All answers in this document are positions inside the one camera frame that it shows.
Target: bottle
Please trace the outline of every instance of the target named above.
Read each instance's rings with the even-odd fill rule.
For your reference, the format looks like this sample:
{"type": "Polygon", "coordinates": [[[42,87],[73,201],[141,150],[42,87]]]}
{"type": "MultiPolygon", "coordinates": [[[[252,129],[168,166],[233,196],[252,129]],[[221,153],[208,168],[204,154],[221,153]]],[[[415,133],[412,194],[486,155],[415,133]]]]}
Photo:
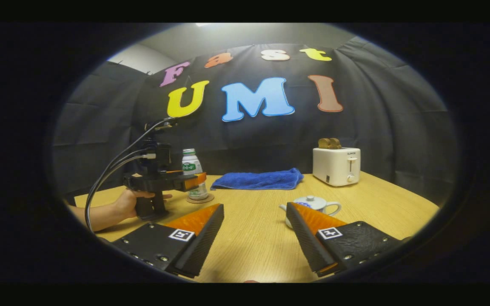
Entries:
{"type": "MultiPolygon", "coordinates": [[[[195,149],[184,149],[182,151],[182,170],[183,174],[197,174],[202,173],[202,165],[198,157],[196,157],[195,149]]],[[[198,188],[190,190],[188,196],[193,200],[203,200],[208,197],[208,190],[205,186],[205,182],[201,183],[198,188]]]]}

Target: white toaster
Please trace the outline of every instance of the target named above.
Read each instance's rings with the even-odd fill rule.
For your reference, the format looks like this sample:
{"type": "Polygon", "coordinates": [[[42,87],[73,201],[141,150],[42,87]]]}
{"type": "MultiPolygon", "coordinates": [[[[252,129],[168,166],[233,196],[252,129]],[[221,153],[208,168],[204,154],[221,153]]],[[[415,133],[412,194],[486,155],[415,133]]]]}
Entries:
{"type": "Polygon", "coordinates": [[[332,186],[358,183],[360,149],[313,149],[313,176],[332,186]]]}

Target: black fabric backdrop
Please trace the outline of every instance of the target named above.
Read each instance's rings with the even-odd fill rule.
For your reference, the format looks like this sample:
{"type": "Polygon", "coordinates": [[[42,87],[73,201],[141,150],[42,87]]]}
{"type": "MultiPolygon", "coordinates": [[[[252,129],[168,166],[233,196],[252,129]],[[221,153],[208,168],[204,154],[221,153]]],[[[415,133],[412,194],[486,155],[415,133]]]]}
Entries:
{"type": "MultiPolygon", "coordinates": [[[[84,193],[109,161],[139,137],[146,122],[165,118],[168,94],[186,87],[181,106],[188,105],[190,86],[207,80],[202,105],[160,135],[171,143],[173,169],[182,150],[194,147],[208,174],[270,172],[298,168],[312,171],[312,149],[319,138],[336,137],[344,147],[358,147],[362,170],[398,184],[441,205],[449,196],[459,156],[451,118],[440,97],[418,72],[372,43],[355,37],[337,49],[274,43],[220,50],[189,60],[176,81],[160,87],[165,69],[146,76],[107,63],[77,89],[62,113],[55,141],[55,172],[65,193],[84,193]],[[301,49],[315,48],[332,58],[309,58],[301,49]],[[263,50],[284,50],[285,61],[261,58],[263,50]],[[223,52],[229,62],[204,68],[223,52]],[[334,80],[344,110],[317,108],[319,93],[309,75],[334,80]],[[221,88],[241,82],[256,91],[265,78],[283,77],[288,116],[264,116],[223,122],[226,93],[221,88]]],[[[121,182],[115,173],[104,188],[121,182]]]]}

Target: human hand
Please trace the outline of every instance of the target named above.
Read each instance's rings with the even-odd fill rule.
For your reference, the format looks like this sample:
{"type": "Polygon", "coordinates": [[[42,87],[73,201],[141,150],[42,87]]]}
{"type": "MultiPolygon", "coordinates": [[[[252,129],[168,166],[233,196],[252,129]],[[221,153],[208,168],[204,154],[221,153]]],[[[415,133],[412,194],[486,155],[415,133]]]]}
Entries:
{"type": "MultiPolygon", "coordinates": [[[[137,212],[136,212],[136,204],[137,204],[137,198],[152,198],[154,197],[154,192],[146,192],[146,191],[135,191],[126,188],[118,199],[114,203],[115,210],[118,215],[121,215],[124,219],[125,218],[133,218],[137,217],[137,212]]],[[[164,199],[169,199],[173,197],[171,194],[164,194],[164,199]]]]}

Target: blue letter m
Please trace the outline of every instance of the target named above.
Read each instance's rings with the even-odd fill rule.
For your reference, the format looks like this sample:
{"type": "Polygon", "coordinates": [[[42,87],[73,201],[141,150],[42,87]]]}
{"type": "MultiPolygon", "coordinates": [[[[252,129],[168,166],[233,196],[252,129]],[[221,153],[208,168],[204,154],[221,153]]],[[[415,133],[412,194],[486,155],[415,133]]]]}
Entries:
{"type": "Polygon", "coordinates": [[[262,102],[266,101],[266,107],[262,111],[264,116],[283,116],[294,113],[294,107],[288,105],[285,90],[282,85],[286,80],[282,77],[264,79],[256,93],[253,93],[243,83],[233,83],[221,88],[226,92],[226,114],[222,121],[230,122],[243,119],[243,113],[239,111],[238,103],[251,117],[255,117],[260,110],[262,102]]]}

